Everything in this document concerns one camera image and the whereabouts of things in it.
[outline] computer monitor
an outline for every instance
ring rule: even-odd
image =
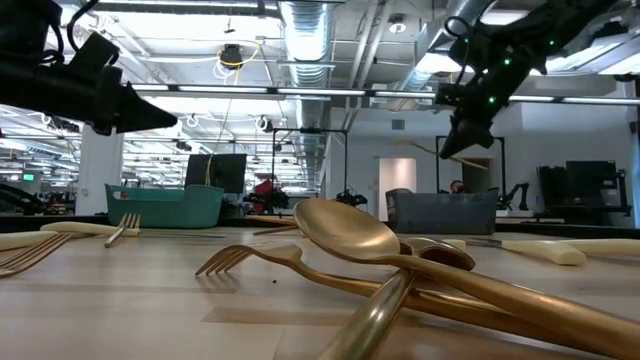
[[[601,197],[601,190],[617,190],[615,161],[567,161],[569,191],[574,198]]]
[[[247,154],[191,155],[184,186],[205,185],[209,165],[209,185],[228,194],[244,192]]]

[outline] gray plastic bin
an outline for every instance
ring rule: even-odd
[[[489,235],[495,231],[498,191],[476,194],[386,193],[389,227],[403,234]]]

